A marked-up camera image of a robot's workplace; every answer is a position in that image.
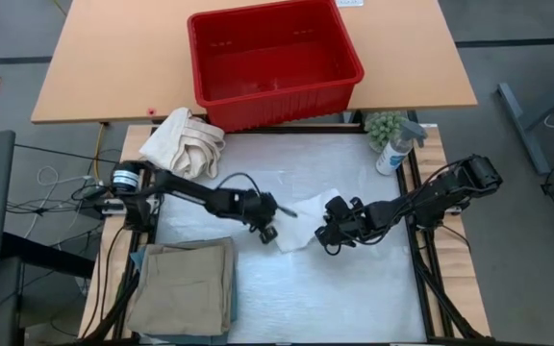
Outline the large light wooden desk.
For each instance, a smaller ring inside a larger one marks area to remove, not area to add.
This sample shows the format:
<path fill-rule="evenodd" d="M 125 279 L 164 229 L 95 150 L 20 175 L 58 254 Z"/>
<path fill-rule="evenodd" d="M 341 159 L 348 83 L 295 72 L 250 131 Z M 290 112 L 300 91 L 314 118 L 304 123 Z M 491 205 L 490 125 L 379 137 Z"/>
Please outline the large light wooden desk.
<path fill-rule="evenodd" d="M 149 120 L 194 109 L 189 17 L 273 1 L 73 0 L 31 119 Z M 352 108 L 476 105 L 438 0 L 365 0 L 340 14 L 365 70 Z"/>

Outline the cream canvas tote bag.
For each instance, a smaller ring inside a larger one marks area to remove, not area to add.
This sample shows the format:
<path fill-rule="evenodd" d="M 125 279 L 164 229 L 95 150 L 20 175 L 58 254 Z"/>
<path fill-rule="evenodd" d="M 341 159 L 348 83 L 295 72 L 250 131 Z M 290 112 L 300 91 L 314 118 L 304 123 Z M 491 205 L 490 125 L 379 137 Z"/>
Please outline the cream canvas tote bag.
<path fill-rule="evenodd" d="M 140 147 L 143 159 L 193 180 L 200 176 L 214 179 L 225 148 L 225 132 L 194 116 L 190 109 L 174 110 Z"/>

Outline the black aluminium table frame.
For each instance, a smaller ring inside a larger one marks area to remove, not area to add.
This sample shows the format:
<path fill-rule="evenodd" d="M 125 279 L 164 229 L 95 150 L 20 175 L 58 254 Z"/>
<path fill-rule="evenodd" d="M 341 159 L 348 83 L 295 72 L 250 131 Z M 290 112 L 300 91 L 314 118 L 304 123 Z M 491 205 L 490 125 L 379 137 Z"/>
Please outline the black aluminium table frame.
<path fill-rule="evenodd" d="M 416 161 L 416 159 L 410 153 L 410 157 L 406 161 L 409 162 L 409 163 L 414 163 Z M 401 166 L 401 169 L 402 169 L 402 171 L 397 174 L 397 178 L 399 180 L 399 183 L 402 185 L 402 187 L 409 190 L 406 186 L 406 179 L 405 179 L 406 170 L 403 168 L 403 164 Z M 415 176 L 418 178 L 418 181 L 414 183 L 414 188 L 418 187 L 421 184 L 421 180 L 423 179 L 420 176 L 419 172 L 416 172 Z M 438 288 L 442 289 L 443 292 L 445 293 L 445 290 L 443 288 L 441 275 L 438 273 L 438 270 L 440 268 L 438 259 L 435 256 L 433 256 L 433 257 L 431 257 L 431 262 L 429 264 L 427 264 L 424 261 L 422 256 L 425 254 L 425 252 L 422 250 L 422 247 L 421 247 L 420 243 L 417 240 L 417 237 L 419 235 L 422 235 L 423 238 L 427 241 L 432 241 L 435 237 L 435 234 L 432 235 L 428 232 L 426 232 L 426 233 L 417 232 L 416 233 L 414 231 L 409 231 L 409 240 L 411 241 L 411 243 L 414 246 L 417 245 L 417 246 L 420 247 L 420 258 L 425 263 L 425 265 L 427 265 L 429 267 L 429 272 L 430 272 L 431 276 L 433 276 L 433 278 L 434 278 L 435 285 Z M 130 251 L 130 249 L 136 247 L 136 245 L 143 244 L 146 241 L 147 241 L 147 237 L 144 236 L 144 235 L 132 235 L 132 241 L 131 241 L 131 245 L 129 247 L 129 251 Z M 116 290 L 118 290 L 118 287 L 120 285 L 125 284 L 127 282 L 126 266 L 128 265 L 128 260 L 125 256 L 124 256 L 124 258 L 126 259 L 126 263 L 125 263 L 125 266 L 124 266 L 123 278 L 122 278 L 121 283 L 116 286 Z M 422 307 L 422 317 L 423 317 L 424 324 L 425 324 L 425 332 L 428 335 L 430 335 L 434 338 L 454 338 L 454 339 L 460 338 L 462 335 L 457 330 L 457 325 L 450 320 L 450 318 L 448 316 L 447 309 L 443 307 L 443 305 L 441 304 L 439 298 L 437 298 L 437 296 L 435 295 L 435 292 L 431 289 L 431 286 L 427 282 L 425 282 L 424 278 L 419 274 L 415 274 L 415 280 L 416 280 L 416 284 L 417 284 L 417 288 L 418 288 L 418 292 L 419 292 L 419 301 L 420 301 L 421 307 Z"/>

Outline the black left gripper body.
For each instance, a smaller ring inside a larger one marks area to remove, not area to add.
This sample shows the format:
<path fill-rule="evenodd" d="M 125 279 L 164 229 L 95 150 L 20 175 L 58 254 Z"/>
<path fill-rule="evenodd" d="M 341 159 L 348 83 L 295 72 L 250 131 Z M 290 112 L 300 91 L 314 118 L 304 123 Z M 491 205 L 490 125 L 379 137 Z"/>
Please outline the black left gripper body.
<path fill-rule="evenodd" d="M 276 200 L 268 192 L 236 190 L 232 218 L 252 228 L 264 229 L 272 222 L 277 208 Z"/>

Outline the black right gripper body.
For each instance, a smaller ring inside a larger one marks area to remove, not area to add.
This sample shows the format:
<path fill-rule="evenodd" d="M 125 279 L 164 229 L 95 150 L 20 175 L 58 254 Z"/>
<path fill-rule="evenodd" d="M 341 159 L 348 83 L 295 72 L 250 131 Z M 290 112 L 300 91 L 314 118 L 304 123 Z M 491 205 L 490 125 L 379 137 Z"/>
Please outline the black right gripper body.
<path fill-rule="evenodd" d="M 378 237 L 379 203 L 364 205 L 358 197 L 353 198 L 351 203 L 349 207 L 340 196 L 327 202 L 324 216 L 326 225 L 338 227 L 340 241 L 371 241 Z"/>

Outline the small potted green plant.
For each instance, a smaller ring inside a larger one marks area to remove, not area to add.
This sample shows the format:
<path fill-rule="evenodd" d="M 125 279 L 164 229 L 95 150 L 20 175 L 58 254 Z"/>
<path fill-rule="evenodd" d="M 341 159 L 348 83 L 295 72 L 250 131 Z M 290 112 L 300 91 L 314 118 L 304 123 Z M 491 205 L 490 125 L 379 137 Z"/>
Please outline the small potted green plant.
<path fill-rule="evenodd" d="M 370 148 L 381 154 L 405 119 L 406 116 L 401 111 L 382 111 L 369 114 L 365 119 L 364 130 L 367 133 Z"/>

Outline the white spray bottle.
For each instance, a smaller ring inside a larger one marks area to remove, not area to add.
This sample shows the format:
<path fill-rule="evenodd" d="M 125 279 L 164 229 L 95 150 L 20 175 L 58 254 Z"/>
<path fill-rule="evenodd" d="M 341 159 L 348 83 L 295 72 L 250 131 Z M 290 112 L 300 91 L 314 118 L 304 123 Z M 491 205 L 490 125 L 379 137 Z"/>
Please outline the white spray bottle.
<path fill-rule="evenodd" d="M 376 170 L 382 175 L 390 175 L 413 150 L 414 142 L 423 147 L 427 137 L 426 130 L 420 124 L 403 121 L 380 154 L 375 164 Z"/>

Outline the red plastic laundry bin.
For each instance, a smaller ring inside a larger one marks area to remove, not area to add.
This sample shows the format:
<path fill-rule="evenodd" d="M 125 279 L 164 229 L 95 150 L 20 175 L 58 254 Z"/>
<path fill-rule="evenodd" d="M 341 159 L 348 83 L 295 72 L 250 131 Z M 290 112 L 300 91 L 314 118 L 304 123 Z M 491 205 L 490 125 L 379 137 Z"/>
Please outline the red plastic laundry bin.
<path fill-rule="evenodd" d="M 363 65 L 334 0 L 286 0 L 188 20 L 196 103 L 226 132 L 347 109 Z"/>

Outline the small white cloth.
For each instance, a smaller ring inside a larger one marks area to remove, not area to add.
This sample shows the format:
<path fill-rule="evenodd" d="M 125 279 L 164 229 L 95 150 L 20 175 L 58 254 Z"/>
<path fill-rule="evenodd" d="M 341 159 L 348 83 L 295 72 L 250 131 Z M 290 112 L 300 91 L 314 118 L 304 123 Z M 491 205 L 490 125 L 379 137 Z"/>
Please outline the small white cloth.
<path fill-rule="evenodd" d="M 295 217 L 278 210 L 272 226 L 278 235 L 276 244 L 282 253 L 297 251 L 306 247 L 315 237 L 315 231 L 325 225 L 325 205 L 340 193 L 332 188 L 312 198 L 286 205 L 287 210 L 296 213 Z"/>

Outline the grey metal desk leg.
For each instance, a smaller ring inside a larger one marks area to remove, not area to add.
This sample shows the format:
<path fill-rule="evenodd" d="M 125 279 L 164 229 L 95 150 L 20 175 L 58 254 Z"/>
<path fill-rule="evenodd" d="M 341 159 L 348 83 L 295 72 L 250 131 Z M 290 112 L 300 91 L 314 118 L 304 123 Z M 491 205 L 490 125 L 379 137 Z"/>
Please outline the grey metal desk leg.
<path fill-rule="evenodd" d="M 534 129 L 554 111 L 554 87 L 547 91 L 532 108 L 525 111 L 507 83 L 498 84 L 497 93 L 536 171 L 540 175 L 549 173 L 548 160 L 542 151 L 541 143 L 534 134 Z"/>

